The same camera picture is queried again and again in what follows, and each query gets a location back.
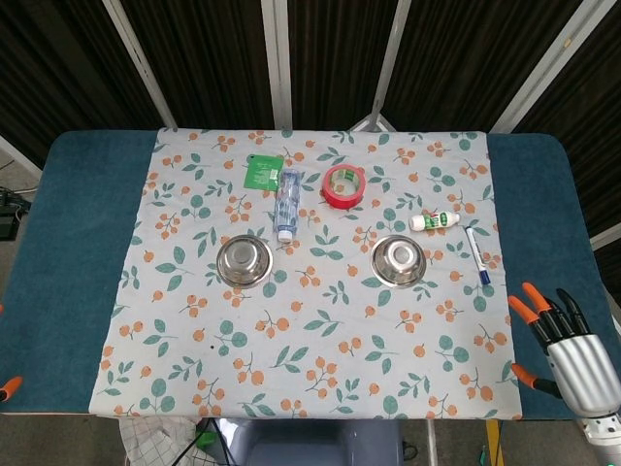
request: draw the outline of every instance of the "black curtain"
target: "black curtain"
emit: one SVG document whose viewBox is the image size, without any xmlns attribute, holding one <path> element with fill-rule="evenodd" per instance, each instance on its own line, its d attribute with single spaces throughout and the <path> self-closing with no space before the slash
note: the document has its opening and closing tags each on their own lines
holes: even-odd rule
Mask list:
<svg viewBox="0 0 621 466">
<path fill-rule="evenodd" d="M 596 250 L 595 258 L 606 289 L 621 305 L 621 240 Z"/>
<path fill-rule="evenodd" d="M 161 119 L 100 1 L 4 1 L 0 134 L 42 167 L 61 133 Z"/>
<path fill-rule="evenodd" d="M 274 128 L 260 0 L 123 0 L 177 124 Z"/>
<path fill-rule="evenodd" d="M 289 0 L 293 127 L 352 127 L 371 112 L 396 0 Z"/>
<path fill-rule="evenodd" d="M 565 146 L 589 234 L 621 222 L 621 3 L 517 127 Z"/>
<path fill-rule="evenodd" d="M 382 114 L 400 131 L 488 131 L 579 0 L 421 0 Z"/>
</svg>

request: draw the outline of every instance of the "tape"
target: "tape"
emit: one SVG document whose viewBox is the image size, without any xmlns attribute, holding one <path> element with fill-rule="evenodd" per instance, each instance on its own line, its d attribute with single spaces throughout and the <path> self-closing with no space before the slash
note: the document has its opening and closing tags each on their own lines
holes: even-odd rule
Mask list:
<svg viewBox="0 0 621 466">
<path fill-rule="evenodd" d="M 346 180 L 353 184 L 355 192 L 349 195 L 341 195 L 336 192 L 339 180 Z M 328 204 L 336 209 L 351 209 L 360 201 L 365 192 L 365 174 L 353 165 L 337 165 L 326 173 L 321 185 L 321 194 Z"/>
</svg>

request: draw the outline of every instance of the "blue marker cap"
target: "blue marker cap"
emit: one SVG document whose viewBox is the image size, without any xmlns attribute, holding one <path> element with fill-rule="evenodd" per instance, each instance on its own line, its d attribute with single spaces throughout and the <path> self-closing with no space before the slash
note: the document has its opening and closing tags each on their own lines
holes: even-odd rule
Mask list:
<svg viewBox="0 0 621 466">
<path fill-rule="evenodd" d="M 489 280 L 489 274 L 486 270 L 479 271 L 478 275 L 481 277 L 481 283 L 490 284 L 492 282 L 491 280 Z"/>
</svg>

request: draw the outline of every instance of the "white bottle cap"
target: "white bottle cap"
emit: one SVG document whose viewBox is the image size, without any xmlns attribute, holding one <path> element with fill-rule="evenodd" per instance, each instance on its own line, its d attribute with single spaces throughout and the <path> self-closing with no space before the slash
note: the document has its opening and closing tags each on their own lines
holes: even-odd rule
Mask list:
<svg viewBox="0 0 621 466">
<path fill-rule="evenodd" d="M 280 230 L 278 232 L 278 240 L 281 243 L 289 244 L 293 241 L 293 233 L 291 233 L 289 230 Z"/>
<path fill-rule="evenodd" d="M 423 231 L 425 229 L 425 217 L 411 216 L 409 218 L 409 228 L 414 231 Z"/>
</svg>

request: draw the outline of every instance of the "green label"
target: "green label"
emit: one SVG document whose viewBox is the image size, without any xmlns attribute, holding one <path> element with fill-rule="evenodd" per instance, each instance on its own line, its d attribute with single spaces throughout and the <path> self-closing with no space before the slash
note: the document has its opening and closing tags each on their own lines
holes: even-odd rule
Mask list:
<svg viewBox="0 0 621 466">
<path fill-rule="evenodd" d="M 423 218 L 425 218 L 425 229 L 426 230 L 438 227 L 439 225 L 438 215 L 433 214 L 433 216 L 423 216 Z"/>
<path fill-rule="evenodd" d="M 262 189 L 264 191 L 278 190 L 278 175 L 284 160 L 269 155 L 250 156 L 248 169 L 245 172 L 244 187 Z"/>
</svg>

